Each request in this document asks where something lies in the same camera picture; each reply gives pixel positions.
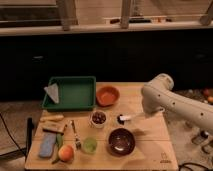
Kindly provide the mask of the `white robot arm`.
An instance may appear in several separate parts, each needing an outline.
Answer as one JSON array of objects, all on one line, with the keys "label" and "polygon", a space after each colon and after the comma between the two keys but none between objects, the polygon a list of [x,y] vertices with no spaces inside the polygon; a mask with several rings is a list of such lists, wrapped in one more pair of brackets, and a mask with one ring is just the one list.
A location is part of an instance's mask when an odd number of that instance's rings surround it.
[{"label": "white robot arm", "polygon": [[143,112],[153,116],[164,108],[213,135],[213,106],[178,95],[173,87],[172,77],[165,73],[146,82],[141,89]]}]

